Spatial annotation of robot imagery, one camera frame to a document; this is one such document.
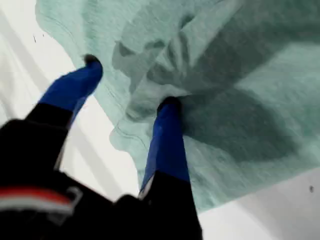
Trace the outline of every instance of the white surface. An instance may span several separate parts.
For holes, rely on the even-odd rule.
[[[1,113],[7,118],[25,117],[54,79],[75,69],[63,48],[39,28],[35,3],[0,0],[1,124]],[[96,99],[89,98],[68,137],[62,169],[115,200],[124,193],[136,195],[138,180],[130,156],[110,144],[112,129]],[[315,169],[202,213],[204,238],[319,239],[319,176]]]

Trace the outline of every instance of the green cloth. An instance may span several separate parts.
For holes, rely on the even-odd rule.
[[[169,95],[200,212],[319,166],[319,0],[38,0],[36,18],[76,67],[101,60],[95,97],[140,182]]]

